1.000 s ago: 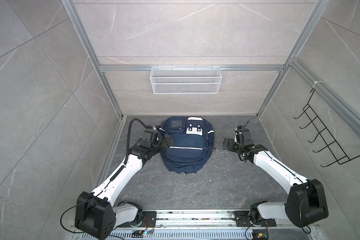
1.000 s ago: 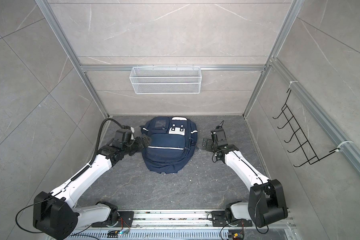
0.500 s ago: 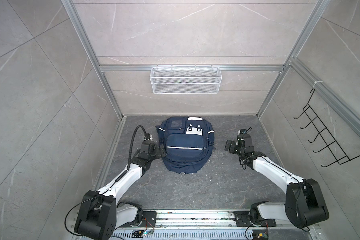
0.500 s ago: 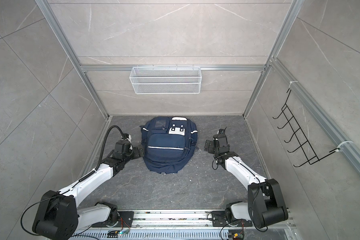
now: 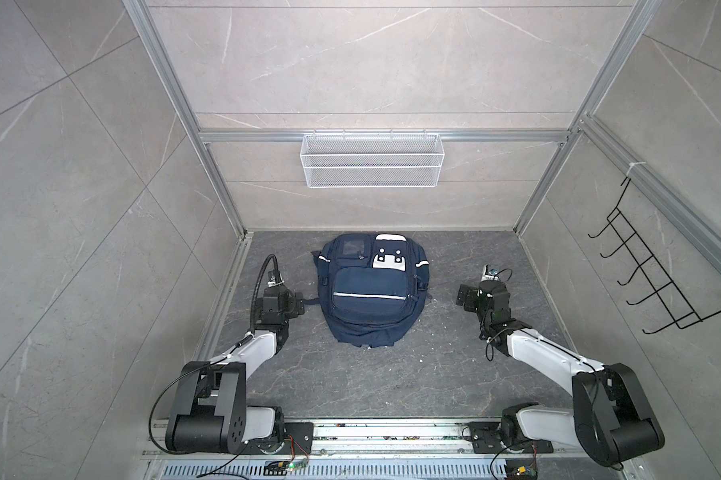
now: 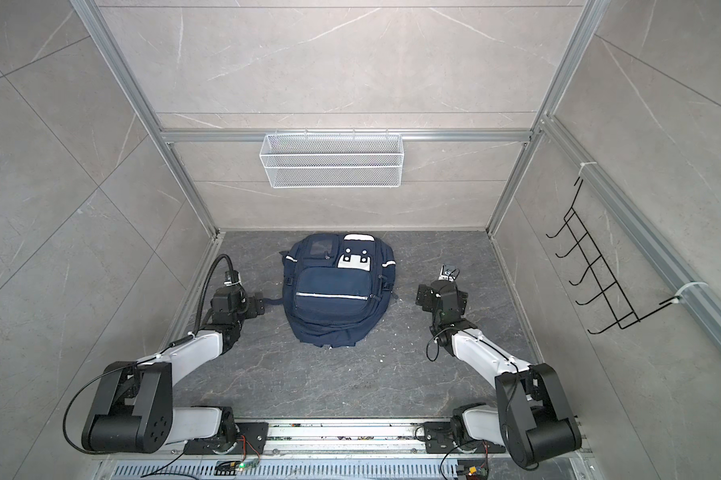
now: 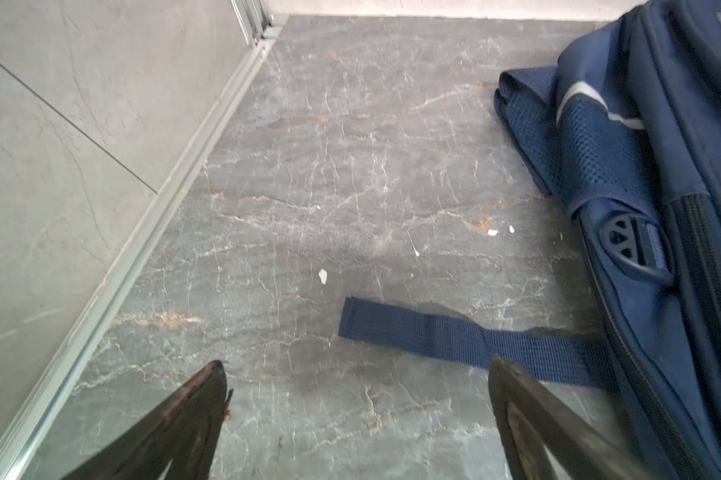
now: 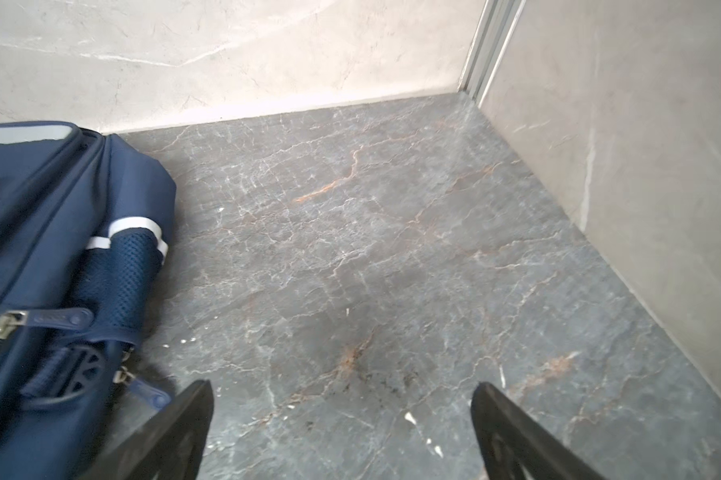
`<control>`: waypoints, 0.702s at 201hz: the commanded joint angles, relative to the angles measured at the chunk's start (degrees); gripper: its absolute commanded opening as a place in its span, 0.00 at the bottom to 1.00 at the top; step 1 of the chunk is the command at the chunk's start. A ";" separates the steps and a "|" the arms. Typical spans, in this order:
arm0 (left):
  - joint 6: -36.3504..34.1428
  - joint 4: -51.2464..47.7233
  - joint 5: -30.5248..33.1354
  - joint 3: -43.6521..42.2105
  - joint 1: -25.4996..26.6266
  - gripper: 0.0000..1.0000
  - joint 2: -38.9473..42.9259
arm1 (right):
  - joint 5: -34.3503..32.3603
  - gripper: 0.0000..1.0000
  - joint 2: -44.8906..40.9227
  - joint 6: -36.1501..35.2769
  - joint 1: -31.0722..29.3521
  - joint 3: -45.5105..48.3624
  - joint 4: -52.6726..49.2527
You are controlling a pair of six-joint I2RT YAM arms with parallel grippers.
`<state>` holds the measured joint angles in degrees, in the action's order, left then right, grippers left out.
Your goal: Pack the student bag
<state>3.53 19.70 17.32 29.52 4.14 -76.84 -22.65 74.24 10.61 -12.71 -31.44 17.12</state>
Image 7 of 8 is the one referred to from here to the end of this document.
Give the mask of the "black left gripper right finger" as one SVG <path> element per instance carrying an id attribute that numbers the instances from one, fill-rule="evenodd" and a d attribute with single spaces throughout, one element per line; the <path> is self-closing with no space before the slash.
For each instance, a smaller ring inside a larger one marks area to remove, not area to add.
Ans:
<path id="1" fill-rule="evenodd" d="M 555 479 L 552 459 L 572 479 L 654 477 L 515 362 L 495 358 L 488 388 L 512 478 Z"/>

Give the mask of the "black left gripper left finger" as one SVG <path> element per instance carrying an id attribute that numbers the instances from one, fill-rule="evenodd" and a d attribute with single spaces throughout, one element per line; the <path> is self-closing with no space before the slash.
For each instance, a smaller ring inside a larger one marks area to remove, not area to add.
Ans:
<path id="1" fill-rule="evenodd" d="M 68 479 L 208 479 L 234 391 L 222 361 L 194 374 Z"/>

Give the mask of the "navy blue student backpack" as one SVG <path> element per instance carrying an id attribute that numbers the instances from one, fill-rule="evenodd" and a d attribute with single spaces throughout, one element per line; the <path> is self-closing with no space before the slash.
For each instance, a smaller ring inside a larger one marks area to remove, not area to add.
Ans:
<path id="1" fill-rule="evenodd" d="M 342 338 L 520 365 L 656 479 L 721 479 L 721 1 L 650 1 L 504 72 L 495 109 L 580 235 L 598 336 L 358 298 Z"/>

